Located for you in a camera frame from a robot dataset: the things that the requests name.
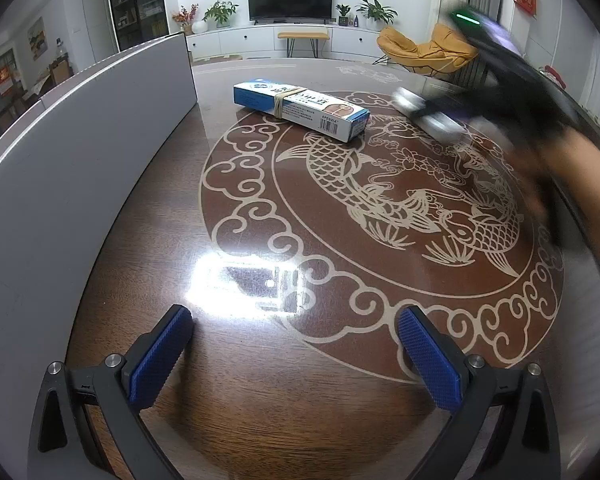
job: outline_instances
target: blue textured pad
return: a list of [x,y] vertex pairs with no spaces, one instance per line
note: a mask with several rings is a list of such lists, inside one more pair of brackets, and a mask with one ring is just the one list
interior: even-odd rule
[[436,406],[455,412],[462,401],[460,376],[408,308],[400,313],[398,336]]
[[191,313],[183,307],[144,355],[129,380],[128,400],[136,410],[154,405],[164,382],[191,338],[192,330]]

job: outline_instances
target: green light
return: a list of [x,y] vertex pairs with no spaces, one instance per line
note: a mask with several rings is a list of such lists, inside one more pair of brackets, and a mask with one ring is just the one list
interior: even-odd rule
[[476,25],[480,25],[480,22],[474,20],[473,18],[469,18],[468,16],[463,16],[462,14],[456,14],[458,18],[462,18],[463,20],[467,20],[468,22],[475,23]]

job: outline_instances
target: cardboard box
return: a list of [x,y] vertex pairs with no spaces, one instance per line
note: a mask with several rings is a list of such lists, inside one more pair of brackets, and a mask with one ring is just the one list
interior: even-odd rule
[[[294,85],[254,79],[234,85],[234,103],[273,114],[274,96],[293,88]],[[348,142],[364,132],[369,115],[366,108],[308,89],[286,96],[282,104],[283,119],[342,142]]]

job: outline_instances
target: metal bolt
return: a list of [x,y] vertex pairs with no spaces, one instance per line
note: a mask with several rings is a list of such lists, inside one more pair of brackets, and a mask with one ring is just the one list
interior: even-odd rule
[[122,361],[122,356],[120,354],[111,354],[104,359],[104,364],[106,364],[109,368],[113,368],[118,366]]
[[542,371],[542,368],[540,368],[538,363],[529,363],[526,369],[529,370],[531,375],[540,375],[540,372]]
[[62,369],[62,363],[60,361],[53,361],[48,367],[46,367],[46,371],[51,375],[57,374]]
[[481,355],[470,355],[468,361],[474,368],[482,368],[484,366],[484,358]]

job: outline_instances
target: orange armchair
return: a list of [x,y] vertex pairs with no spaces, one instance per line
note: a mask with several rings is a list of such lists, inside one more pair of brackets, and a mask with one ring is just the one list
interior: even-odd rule
[[478,51],[453,29],[436,23],[429,43],[415,44],[393,27],[385,27],[378,36],[384,54],[416,74],[435,76],[462,68]]

